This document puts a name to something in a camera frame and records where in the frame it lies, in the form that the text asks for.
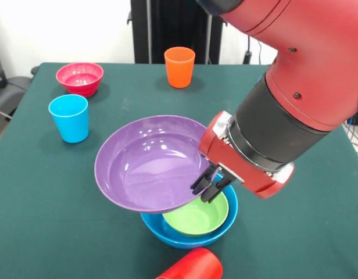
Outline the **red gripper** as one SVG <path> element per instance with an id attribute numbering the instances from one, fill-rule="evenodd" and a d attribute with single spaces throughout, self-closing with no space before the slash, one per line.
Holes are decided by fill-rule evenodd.
<path id="1" fill-rule="evenodd" d="M 199 150 L 212 163 L 191 185 L 194 195 L 201 195 L 201 201 L 213 200 L 233 181 L 242 185 L 259 198 L 266 199 L 281 190 L 292 177 L 295 165 L 288 163 L 279 171 L 264 171 L 241 155 L 226 136 L 231 115 L 218 113 L 207 127 L 199 144 Z"/>

